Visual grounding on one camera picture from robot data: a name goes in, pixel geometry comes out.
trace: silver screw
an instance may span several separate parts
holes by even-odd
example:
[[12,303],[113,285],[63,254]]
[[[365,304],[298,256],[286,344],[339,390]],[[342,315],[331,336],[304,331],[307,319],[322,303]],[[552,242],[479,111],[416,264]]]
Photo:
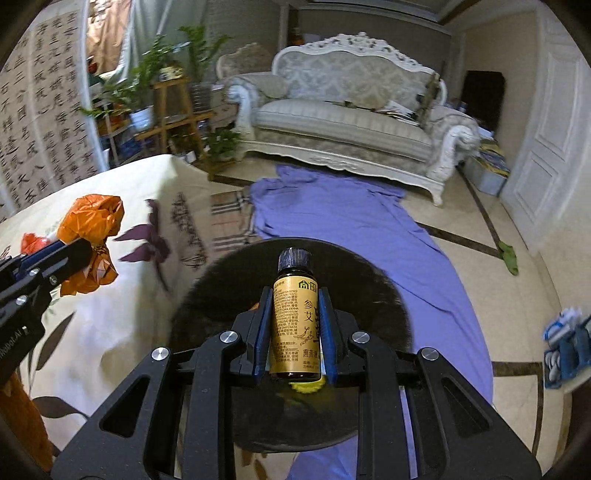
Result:
[[169,353],[170,351],[167,348],[160,346],[152,352],[152,358],[157,362],[160,362],[161,360],[164,360],[166,357],[168,357]]
[[367,332],[355,332],[352,337],[355,343],[369,342],[369,334]]
[[430,346],[421,350],[421,355],[425,360],[429,360],[431,362],[439,358],[439,352]]
[[238,334],[232,330],[220,333],[220,340],[224,343],[232,343],[238,340]]

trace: plaid fabric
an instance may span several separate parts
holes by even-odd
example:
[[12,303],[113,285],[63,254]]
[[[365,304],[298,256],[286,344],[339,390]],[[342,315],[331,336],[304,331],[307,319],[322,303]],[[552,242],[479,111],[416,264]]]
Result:
[[261,239],[254,233],[250,187],[212,195],[212,237],[215,258]]

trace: sofa armrest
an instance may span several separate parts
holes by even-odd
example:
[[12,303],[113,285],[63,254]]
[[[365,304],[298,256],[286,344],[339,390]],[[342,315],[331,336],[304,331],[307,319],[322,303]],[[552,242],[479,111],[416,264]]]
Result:
[[287,93],[285,79],[270,72],[236,75],[226,80],[225,86],[226,100],[240,104],[235,130],[245,140],[254,140],[254,119],[258,109]]
[[431,165],[426,175],[442,183],[453,175],[461,160],[477,152],[480,146],[476,120],[443,105],[431,109],[425,132],[433,143]]

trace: wooden stool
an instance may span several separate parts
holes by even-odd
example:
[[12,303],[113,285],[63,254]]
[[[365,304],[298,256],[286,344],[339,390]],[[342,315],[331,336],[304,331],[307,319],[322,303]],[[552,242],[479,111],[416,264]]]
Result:
[[[190,125],[191,135],[194,136],[197,142],[197,148],[199,150],[198,159],[201,159],[204,166],[205,171],[208,173],[209,179],[211,180],[211,176],[213,175],[213,166],[208,158],[208,155],[205,153],[203,148],[203,142],[201,140],[201,135],[199,134],[199,129],[197,127],[197,122],[201,120],[207,120],[214,116],[212,111],[198,113],[195,115],[193,113],[193,105],[191,104],[191,99],[189,98],[189,91],[187,90],[187,83],[189,79],[186,77],[175,79],[175,80],[167,80],[166,82],[158,82],[155,83],[152,88],[158,92],[157,95],[157,116],[160,121],[160,125],[154,127],[152,130],[147,130],[145,132],[140,132],[135,135],[135,139],[137,141],[144,140],[148,137],[152,137],[153,135],[160,135],[160,153],[165,154],[168,151],[168,130],[172,130],[173,128],[181,127],[182,125]],[[187,118],[183,120],[179,120],[178,122],[172,122],[170,124],[166,123],[166,98],[167,98],[167,89],[168,87],[178,86],[179,93],[180,93],[180,100],[184,109],[184,114],[187,115]]]

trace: white door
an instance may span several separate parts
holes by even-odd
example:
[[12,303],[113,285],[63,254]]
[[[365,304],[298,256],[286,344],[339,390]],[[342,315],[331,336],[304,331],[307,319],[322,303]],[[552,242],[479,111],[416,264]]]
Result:
[[530,123],[501,194],[532,253],[568,203],[584,161],[591,110],[591,69],[545,5],[538,9],[538,28],[538,78]]

